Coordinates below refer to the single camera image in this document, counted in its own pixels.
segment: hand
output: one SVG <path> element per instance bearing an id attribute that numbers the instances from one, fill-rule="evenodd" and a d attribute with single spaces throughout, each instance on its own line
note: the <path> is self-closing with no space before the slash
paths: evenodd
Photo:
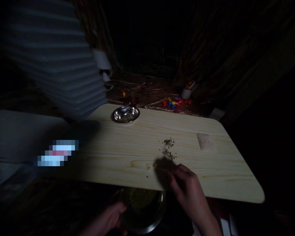
<path id="1" fill-rule="evenodd" d="M 122 235 L 127 235 L 128 232 L 122 225 L 119 217 L 126 209 L 123 202 L 116 202 L 108 206 L 80 236 L 104 236 L 113 228 L 119 229 Z"/>
<path id="2" fill-rule="evenodd" d="M 221 235 L 197 175 L 179 164 L 176 169 L 169 171 L 169 178 L 177 201 L 200 232 L 203 235 Z"/>

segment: white cup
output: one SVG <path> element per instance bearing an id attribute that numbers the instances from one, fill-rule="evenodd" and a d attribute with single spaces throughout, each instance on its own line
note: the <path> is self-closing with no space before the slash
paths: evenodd
<path id="1" fill-rule="evenodd" d="M 182 93 L 181 93 L 181 98 L 185 99 L 185 100 L 189 99 L 190 96 L 191 96 L 191 92 L 192 92 L 192 90 L 184 88 Z"/>

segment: right hand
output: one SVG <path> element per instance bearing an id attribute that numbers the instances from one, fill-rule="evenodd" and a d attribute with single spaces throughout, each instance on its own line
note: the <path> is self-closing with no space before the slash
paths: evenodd
<path id="1" fill-rule="evenodd" d="M 197 175 L 186 166 L 179 164 L 176 169 L 169 171 L 169 178 L 177 201 L 200 232 L 203 235 L 221 235 Z"/>

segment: bowl rim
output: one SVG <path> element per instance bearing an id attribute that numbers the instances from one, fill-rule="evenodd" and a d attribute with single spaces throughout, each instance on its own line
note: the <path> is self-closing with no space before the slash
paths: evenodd
<path id="1" fill-rule="evenodd" d="M 123 121 L 118 121 L 118 120 L 115 119 L 114 113 L 115 113 L 117 110 L 122 109 L 122 108 L 135 108 L 135 109 L 138 110 L 138 115 L 137 115 L 134 119 L 132 119 L 132 120 L 130 120 L 130 121 L 125 121 L 125 122 L 123 122 Z M 115 109 L 115 110 L 112 112 L 111 115 L 112 115 L 112 118 L 113 118 L 113 120 L 114 120 L 115 122 L 118 122 L 118 123 L 130 123 L 130 122 L 132 122 L 132 121 L 135 121 L 135 120 L 140 116 L 140 110 L 139 110 L 139 108 L 137 108 L 137 107 L 135 107 L 135 106 L 122 106 L 122 107 L 118 107 L 117 109 Z"/>

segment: wood grain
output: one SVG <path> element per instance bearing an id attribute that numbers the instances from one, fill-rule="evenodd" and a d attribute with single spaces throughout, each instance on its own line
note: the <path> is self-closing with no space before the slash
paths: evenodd
<path id="1" fill-rule="evenodd" d="M 224 127 L 216 120 L 140 108 L 133 123 L 110 118 L 118 105 L 105 104 L 89 116 L 101 123 L 94 140 L 66 162 L 58 176 L 84 181 L 164 190 L 153 163 L 162 157 L 165 139 L 175 140 L 171 152 L 195 172 L 208 197 L 262 203 L 264 192 Z M 196 133 L 209 134 L 218 153 L 203 152 Z"/>

